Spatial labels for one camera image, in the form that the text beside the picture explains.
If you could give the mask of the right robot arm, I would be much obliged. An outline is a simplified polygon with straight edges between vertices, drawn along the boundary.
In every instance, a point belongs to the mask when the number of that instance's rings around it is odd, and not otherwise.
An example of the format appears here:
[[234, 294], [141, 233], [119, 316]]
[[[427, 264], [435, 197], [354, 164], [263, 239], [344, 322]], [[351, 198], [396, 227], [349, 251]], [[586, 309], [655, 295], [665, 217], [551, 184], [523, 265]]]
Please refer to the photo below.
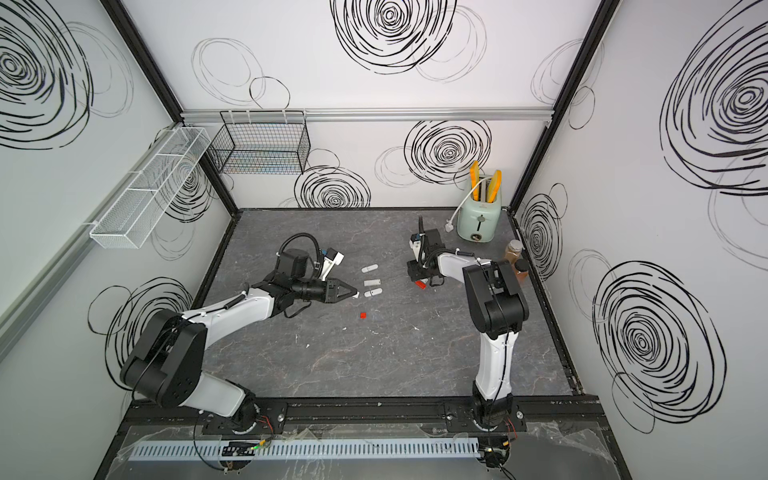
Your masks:
[[512, 360], [529, 307], [516, 273], [507, 260], [482, 259], [461, 249], [449, 249], [436, 229], [422, 217], [410, 235], [414, 258], [407, 262], [413, 282], [441, 286], [447, 278], [464, 285], [471, 321], [481, 334], [478, 373], [473, 381], [475, 423], [490, 430], [513, 410]]

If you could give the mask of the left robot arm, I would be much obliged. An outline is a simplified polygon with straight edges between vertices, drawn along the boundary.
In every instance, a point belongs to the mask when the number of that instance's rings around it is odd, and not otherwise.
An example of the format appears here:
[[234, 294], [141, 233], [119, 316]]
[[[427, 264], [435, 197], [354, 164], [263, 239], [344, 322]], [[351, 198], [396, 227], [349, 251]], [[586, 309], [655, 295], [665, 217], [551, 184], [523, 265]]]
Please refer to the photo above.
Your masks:
[[311, 234], [290, 236], [260, 282], [203, 308], [154, 313], [121, 367], [120, 381], [162, 408], [194, 408], [222, 419], [236, 435], [250, 433], [263, 420], [254, 394], [205, 372], [207, 349], [257, 322], [296, 316], [294, 305], [305, 310], [314, 302], [334, 304], [357, 295], [355, 287], [330, 275], [343, 258], [335, 249], [322, 250]]

